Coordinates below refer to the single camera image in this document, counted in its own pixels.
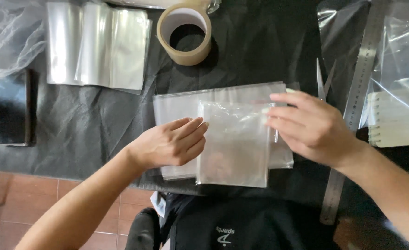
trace spiral notebook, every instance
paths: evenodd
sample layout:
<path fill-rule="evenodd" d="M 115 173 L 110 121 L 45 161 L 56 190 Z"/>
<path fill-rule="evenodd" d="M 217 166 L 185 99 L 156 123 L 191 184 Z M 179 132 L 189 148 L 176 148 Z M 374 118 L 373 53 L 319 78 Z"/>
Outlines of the spiral notebook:
<path fill-rule="evenodd" d="M 409 145 L 409 92 L 382 91 L 368 98 L 368 141 L 379 148 Z"/>

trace black fabric table cover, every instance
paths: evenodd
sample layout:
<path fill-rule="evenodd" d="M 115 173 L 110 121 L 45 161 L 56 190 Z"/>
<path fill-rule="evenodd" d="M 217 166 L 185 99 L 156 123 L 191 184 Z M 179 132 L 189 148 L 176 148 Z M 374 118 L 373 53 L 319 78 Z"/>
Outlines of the black fabric table cover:
<path fill-rule="evenodd" d="M 367 2 L 359 5 L 346 17 L 345 30 L 341 29 L 348 35 L 337 36 L 326 59 L 332 62 L 333 58 L 343 58 L 333 88 L 344 92 L 349 89 L 368 13 Z M 335 8 L 342 7 L 336 3 Z M 168 57 L 156 38 L 162 11 L 148 10 L 153 27 L 140 96 L 96 86 L 47 84 L 45 54 L 40 54 L 30 65 L 33 144 L 0 145 L 0 171 L 84 180 L 155 125 L 151 104 L 154 94 L 297 81 L 303 91 L 317 95 L 316 58 L 322 57 L 322 44 L 316 8 L 317 2 L 306 0 L 224 0 L 210 15 L 213 44 L 209 56 L 190 67 L 176 65 Z M 186 36 L 179 39 L 177 49 L 191 49 L 199 42 L 197 36 Z M 335 103 L 335 97 L 330 92 L 328 101 Z M 402 154 L 402 162 L 409 162 L 407 155 Z M 277 197 L 320 207 L 329 169 L 298 156 L 295 160 L 293 169 L 270 171 L 267 189 L 197 186 L 192 179 L 164 181 L 158 169 L 143 174 L 131 187 L 193 195 Z M 341 210 L 345 208 L 352 212 L 377 211 L 351 182 L 346 183 L 342 196 Z"/>

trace phone screen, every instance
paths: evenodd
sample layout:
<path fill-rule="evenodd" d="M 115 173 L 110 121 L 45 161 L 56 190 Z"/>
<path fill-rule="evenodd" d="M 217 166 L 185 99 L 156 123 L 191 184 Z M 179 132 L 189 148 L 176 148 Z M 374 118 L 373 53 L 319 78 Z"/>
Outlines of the phone screen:
<path fill-rule="evenodd" d="M 28 142 L 28 72 L 0 78 L 0 144 Z"/>

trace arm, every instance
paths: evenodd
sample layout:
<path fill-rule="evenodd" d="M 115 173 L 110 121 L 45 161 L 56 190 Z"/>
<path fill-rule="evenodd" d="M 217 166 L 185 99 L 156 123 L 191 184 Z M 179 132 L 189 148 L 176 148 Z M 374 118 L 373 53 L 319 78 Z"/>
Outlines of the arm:
<path fill-rule="evenodd" d="M 300 91 L 272 94 L 271 99 L 296 107 L 266 110 L 266 125 L 277 129 L 292 151 L 362 187 L 409 241 L 409 173 L 356 139 L 331 105 Z"/>
<path fill-rule="evenodd" d="M 199 117 L 151 128 L 70 191 L 25 234 L 16 250 L 78 249 L 95 231 L 119 194 L 144 171 L 183 165 L 205 145 L 208 128 Z"/>

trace packing tape roll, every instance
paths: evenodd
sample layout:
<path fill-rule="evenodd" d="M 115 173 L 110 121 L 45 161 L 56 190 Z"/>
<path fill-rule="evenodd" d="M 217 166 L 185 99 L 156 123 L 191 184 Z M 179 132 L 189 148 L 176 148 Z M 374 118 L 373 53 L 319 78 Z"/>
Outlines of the packing tape roll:
<path fill-rule="evenodd" d="M 181 25 L 192 24 L 200 27 L 204 32 L 204 40 L 192 51 L 178 51 L 169 45 L 172 33 Z M 206 14 L 206 8 L 193 3 L 179 3 L 166 9 L 161 14 L 157 24 L 157 36 L 161 45 L 174 62 L 185 65 L 201 63 L 211 50 L 211 21 Z"/>

